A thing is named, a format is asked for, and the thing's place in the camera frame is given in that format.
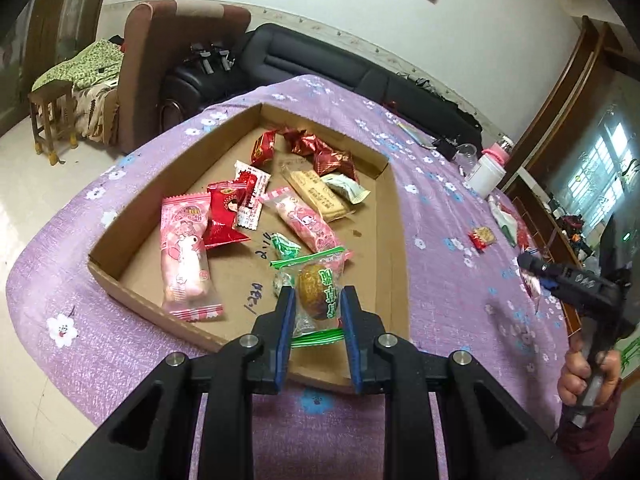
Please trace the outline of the right hand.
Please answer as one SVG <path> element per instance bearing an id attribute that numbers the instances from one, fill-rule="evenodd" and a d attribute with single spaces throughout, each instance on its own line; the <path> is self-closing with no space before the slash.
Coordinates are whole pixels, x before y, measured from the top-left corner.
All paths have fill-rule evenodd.
<path id="1" fill-rule="evenodd" d="M 582 355 L 581 333 L 574 333 L 570 336 L 570 348 L 565 353 L 565 362 L 558 380 L 558 395 L 563 404 L 574 406 L 578 398 L 587 388 L 588 379 L 591 377 L 591 368 L 587 359 Z M 599 356 L 600 369 L 604 373 L 604 378 L 600 392 L 594 405 L 600 408 L 612 396 L 620 382 L 620 352 L 610 350 Z"/>

